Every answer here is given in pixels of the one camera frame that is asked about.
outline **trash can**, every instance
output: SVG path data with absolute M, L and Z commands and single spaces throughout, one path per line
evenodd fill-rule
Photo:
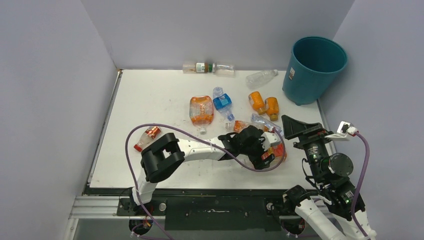
M 282 90 L 298 106 L 311 104 L 347 63 L 345 50 L 334 41 L 319 36 L 302 38 L 291 49 Z

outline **orange bottle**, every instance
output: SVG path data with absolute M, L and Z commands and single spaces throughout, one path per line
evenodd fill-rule
M 278 113 L 280 109 L 278 106 L 277 98 L 268 97 L 267 99 L 265 99 L 265 109 L 266 109 L 266 114 L 269 116 L 269 120 L 271 121 L 278 120 Z
M 262 96 L 258 91 L 254 91 L 249 94 L 249 102 L 257 114 L 262 115 L 267 111 L 265 109 L 264 100 L 262 100 Z
M 206 134 L 206 126 L 214 119 L 214 104 L 210 96 L 194 96 L 190 100 L 190 120 Z

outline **sticker on bin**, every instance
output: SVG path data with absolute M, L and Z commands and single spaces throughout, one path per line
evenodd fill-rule
M 290 80 L 292 80 L 294 76 L 295 76 L 295 70 L 293 69 L 293 67 L 291 67 L 290 68 L 290 74 L 288 75 L 288 78 Z
M 271 154 L 274 154 L 275 157 L 281 157 L 283 156 L 283 154 L 285 157 L 287 156 L 287 153 L 285 153 L 283 150 L 282 143 L 278 144 L 277 146 L 272 146 L 268 148 L 268 150 L 264 154 L 262 154 L 262 160 L 267 159 Z

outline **silver screw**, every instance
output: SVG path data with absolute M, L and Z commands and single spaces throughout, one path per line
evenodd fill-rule
M 273 203 L 272 202 L 268 202 L 268 204 L 266 204 L 266 209 L 268 209 L 269 211 L 271 211 L 274 207 L 273 207 Z
M 165 203 L 162 202 L 159 204 L 159 211 L 163 212 L 165 209 L 167 209 L 167 205 Z

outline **white table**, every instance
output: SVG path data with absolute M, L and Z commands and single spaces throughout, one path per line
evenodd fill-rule
M 212 124 L 206 135 L 200 135 L 189 118 L 189 102 L 193 96 L 209 95 L 214 87 L 223 87 L 233 102 L 236 120 L 250 122 L 255 111 L 249 105 L 246 76 L 256 71 L 237 71 L 235 78 L 219 77 L 214 74 L 183 74 L 181 70 L 124 70 L 117 89 L 98 158 L 95 161 L 90 188 L 128 188 L 134 186 L 125 159 L 124 144 L 128 133 L 136 126 L 146 123 L 161 123 L 183 129 L 200 138 L 212 138 L 226 134 L 226 119 L 215 111 Z M 281 71 L 267 85 L 258 89 L 263 99 L 276 97 L 280 115 L 286 114 L 306 123 L 322 123 L 317 103 L 296 106 L 283 91 L 285 71 Z M 276 122 L 282 125 L 281 119 Z M 129 156 L 134 172 L 140 173 L 141 156 L 133 149 L 142 130 L 136 131 L 129 142 Z M 187 138 L 175 133 L 177 138 Z M 278 168 L 270 172 L 253 172 L 241 167 L 234 160 L 212 161 L 209 159 L 183 163 L 167 180 L 160 182 L 162 189 L 289 189 L 301 185 L 313 187 L 306 182 L 302 172 L 303 150 L 295 149 L 296 139 L 284 140 L 288 157 Z M 246 156 L 239 159 L 252 167 Z

